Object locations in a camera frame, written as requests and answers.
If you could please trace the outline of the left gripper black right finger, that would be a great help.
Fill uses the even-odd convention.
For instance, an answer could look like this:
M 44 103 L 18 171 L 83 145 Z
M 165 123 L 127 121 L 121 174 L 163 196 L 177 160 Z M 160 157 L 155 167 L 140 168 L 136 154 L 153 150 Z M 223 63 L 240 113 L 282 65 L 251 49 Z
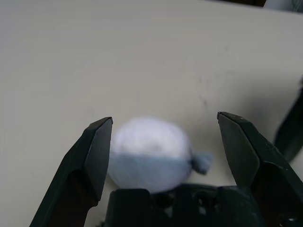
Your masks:
M 303 225 L 303 183 L 281 152 L 241 116 L 217 114 L 238 186 L 248 187 L 269 227 Z

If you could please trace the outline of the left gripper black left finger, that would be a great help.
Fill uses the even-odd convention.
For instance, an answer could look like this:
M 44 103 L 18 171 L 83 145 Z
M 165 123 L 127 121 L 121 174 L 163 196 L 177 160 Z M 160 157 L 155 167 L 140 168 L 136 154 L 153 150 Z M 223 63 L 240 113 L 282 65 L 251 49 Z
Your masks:
M 62 159 L 32 227 L 82 227 L 98 205 L 109 163 L 113 119 L 91 123 Z

